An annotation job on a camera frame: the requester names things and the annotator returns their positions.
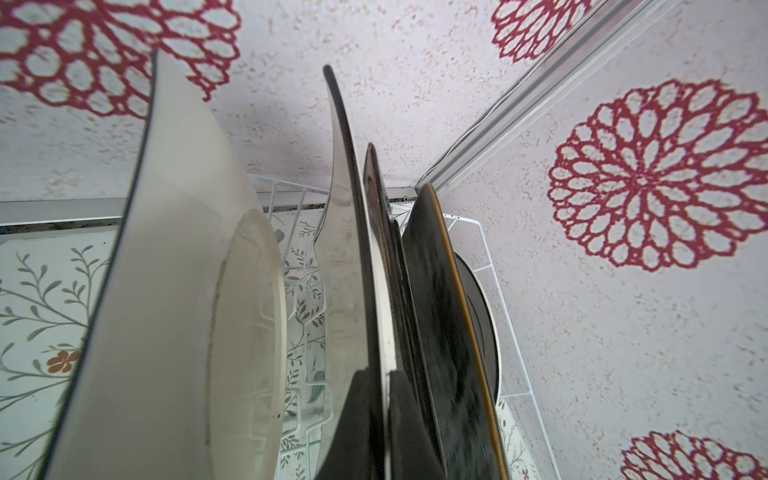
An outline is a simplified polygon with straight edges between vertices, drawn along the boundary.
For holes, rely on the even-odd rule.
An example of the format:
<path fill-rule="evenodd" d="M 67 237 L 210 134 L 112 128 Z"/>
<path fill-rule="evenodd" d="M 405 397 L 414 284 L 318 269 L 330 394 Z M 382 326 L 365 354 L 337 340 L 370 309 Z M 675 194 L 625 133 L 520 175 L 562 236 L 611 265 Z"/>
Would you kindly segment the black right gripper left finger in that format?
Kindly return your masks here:
<path fill-rule="evenodd" d="M 369 369 L 354 373 L 336 431 L 316 479 L 383 479 L 380 385 Z"/>

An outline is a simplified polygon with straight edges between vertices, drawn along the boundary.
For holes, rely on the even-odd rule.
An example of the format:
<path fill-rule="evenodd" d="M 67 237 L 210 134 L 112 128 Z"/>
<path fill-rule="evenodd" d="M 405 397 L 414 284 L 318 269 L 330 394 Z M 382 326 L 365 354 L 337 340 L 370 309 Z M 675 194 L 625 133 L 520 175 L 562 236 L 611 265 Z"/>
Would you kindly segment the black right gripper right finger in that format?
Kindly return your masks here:
<path fill-rule="evenodd" d="M 389 424 L 393 479 L 445 479 L 407 375 L 389 374 Z"/>

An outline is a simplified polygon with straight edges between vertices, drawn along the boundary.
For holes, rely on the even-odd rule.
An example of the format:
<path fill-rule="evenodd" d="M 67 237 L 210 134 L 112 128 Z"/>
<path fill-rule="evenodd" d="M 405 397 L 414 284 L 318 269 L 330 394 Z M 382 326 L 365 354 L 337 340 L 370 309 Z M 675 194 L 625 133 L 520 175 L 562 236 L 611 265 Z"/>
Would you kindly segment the white square plate black rim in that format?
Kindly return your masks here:
<path fill-rule="evenodd" d="M 274 230 L 165 52 L 112 261 L 46 479 L 271 479 L 286 392 Z"/>

